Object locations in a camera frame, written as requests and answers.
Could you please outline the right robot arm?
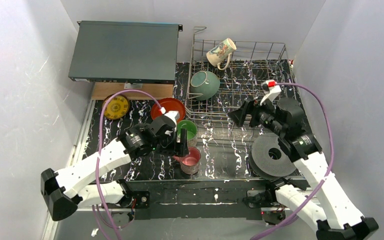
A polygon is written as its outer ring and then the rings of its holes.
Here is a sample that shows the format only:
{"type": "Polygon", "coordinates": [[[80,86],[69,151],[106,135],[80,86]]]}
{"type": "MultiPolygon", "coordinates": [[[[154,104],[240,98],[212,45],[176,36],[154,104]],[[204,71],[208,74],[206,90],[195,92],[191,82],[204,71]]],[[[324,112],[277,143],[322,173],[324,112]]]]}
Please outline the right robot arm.
{"type": "Polygon", "coordinates": [[[270,200],[290,208],[314,230],[319,240],[366,240],[379,229],[373,217],[365,217],[350,201],[334,173],[315,136],[302,125],[305,116],[294,98],[281,98],[273,105],[246,100],[229,112],[228,117],[238,126],[251,116],[250,127],[263,125],[278,136],[281,150],[316,190],[319,204],[304,196],[289,180],[275,180],[266,185],[265,195],[270,200]]]}

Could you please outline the white floral bowl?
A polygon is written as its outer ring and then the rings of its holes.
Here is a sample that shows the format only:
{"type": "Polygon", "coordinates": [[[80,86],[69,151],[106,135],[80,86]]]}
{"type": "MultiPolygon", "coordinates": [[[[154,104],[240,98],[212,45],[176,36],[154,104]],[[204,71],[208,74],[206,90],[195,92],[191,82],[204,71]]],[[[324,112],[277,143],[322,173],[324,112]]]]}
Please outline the white floral bowl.
{"type": "Polygon", "coordinates": [[[189,96],[191,99],[204,101],[212,98],[220,88],[219,77],[210,71],[195,73],[189,84],[189,96]]]}

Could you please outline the cream seahorse mug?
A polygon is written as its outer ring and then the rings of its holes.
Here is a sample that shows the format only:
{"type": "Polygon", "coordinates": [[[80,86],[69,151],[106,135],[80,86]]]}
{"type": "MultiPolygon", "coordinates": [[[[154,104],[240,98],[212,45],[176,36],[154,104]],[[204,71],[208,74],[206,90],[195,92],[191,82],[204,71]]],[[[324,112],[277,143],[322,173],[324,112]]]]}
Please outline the cream seahorse mug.
{"type": "Polygon", "coordinates": [[[206,53],[208,62],[217,67],[218,70],[224,71],[232,60],[233,53],[237,50],[237,46],[233,40],[226,38],[214,48],[206,53]]]}

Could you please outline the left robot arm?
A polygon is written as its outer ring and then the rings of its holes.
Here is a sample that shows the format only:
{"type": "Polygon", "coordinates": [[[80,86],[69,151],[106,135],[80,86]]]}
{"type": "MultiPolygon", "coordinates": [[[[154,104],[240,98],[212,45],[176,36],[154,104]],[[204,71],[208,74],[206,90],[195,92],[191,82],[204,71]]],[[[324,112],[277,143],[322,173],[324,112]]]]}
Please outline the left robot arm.
{"type": "Polygon", "coordinates": [[[189,154],[187,130],[177,130],[177,122],[168,114],[152,123],[134,125],[121,132],[101,151],[59,170],[48,168],[40,175],[40,192],[53,221],[61,221],[78,208],[115,204],[130,207],[144,191],[131,190],[124,180],[101,183],[97,179],[113,169],[155,152],[169,157],[189,154]]]}

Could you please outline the red plate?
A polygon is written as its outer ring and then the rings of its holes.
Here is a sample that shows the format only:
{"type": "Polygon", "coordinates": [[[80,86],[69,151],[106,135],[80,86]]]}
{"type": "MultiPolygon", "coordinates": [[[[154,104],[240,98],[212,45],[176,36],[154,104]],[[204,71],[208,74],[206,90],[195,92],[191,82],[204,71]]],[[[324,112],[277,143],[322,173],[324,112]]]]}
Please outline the red plate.
{"type": "MultiPolygon", "coordinates": [[[[186,109],[185,109],[184,104],[180,100],[178,100],[176,98],[172,98],[172,97],[167,97],[167,98],[162,98],[162,99],[158,100],[158,102],[161,105],[161,107],[163,107],[166,110],[166,112],[178,111],[179,118],[176,120],[177,122],[180,122],[185,118],[186,109]]],[[[151,111],[150,111],[150,116],[151,116],[152,120],[154,120],[156,117],[161,116],[161,115],[162,115],[162,113],[160,111],[160,108],[159,108],[158,104],[155,103],[152,106],[151,111]]]]}

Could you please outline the green interior mug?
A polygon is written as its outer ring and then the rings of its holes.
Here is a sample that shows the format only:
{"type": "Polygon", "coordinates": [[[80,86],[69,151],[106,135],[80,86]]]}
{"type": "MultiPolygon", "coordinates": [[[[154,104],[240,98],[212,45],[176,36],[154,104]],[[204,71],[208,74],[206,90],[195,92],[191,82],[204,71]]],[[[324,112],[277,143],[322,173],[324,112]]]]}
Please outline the green interior mug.
{"type": "Polygon", "coordinates": [[[181,120],[177,123],[177,140],[180,141],[181,130],[186,130],[187,145],[195,147],[197,145],[198,128],[196,124],[190,120],[181,120]]]}

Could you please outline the pink interior mug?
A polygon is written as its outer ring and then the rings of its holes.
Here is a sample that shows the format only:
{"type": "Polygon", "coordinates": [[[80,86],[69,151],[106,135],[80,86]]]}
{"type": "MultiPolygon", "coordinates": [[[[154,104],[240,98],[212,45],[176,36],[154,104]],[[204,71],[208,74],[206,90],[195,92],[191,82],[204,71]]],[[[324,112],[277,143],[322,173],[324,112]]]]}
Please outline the pink interior mug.
{"type": "Polygon", "coordinates": [[[184,157],[174,156],[180,163],[180,169],[187,175],[194,175],[199,171],[201,153],[196,147],[189,147],[189,154],[184,157]]]}

